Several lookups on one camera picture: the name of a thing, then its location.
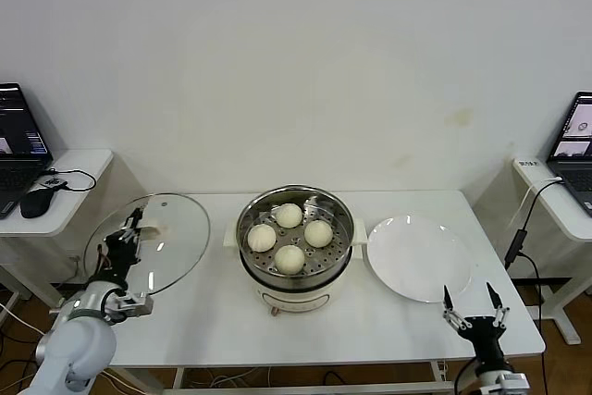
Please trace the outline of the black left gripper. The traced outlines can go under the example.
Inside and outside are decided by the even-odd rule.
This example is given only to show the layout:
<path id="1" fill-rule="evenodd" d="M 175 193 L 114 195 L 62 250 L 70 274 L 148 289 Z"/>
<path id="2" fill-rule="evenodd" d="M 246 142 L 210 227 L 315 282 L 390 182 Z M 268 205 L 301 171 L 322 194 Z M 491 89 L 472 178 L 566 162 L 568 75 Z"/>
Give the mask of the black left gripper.
<path id="1" fill-rule="evenodd" d="M 112 282 L 125 282 L 131 267 L 140 262 L 139 224 L 143 210 L 143 206 L 135 207 L 126 217 L 124 228 L 105 237 L 106 257 L 109 259 L 105 274 Z"/>

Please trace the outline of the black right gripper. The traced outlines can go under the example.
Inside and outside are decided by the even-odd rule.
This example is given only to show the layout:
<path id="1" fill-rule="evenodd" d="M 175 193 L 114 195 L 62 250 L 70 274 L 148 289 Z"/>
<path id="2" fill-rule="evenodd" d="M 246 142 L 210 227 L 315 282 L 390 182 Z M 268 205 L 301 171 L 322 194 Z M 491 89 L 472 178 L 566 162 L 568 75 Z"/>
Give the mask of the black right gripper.
<path id="1" fill-rule="evenodd" d="M 495 309 L 494 316 L 463 318 L 454 310 L 448 287 L 444 286 L 443 318 L 456 332 L 462 332 L 463 339 L 472 343 L 478 368 L 507 368 L 508 363 L 499 339 L 506 331 L 506 318 L 510 308 L 502 303 L 500 295 L 489 282 L 487 292 Z"/>

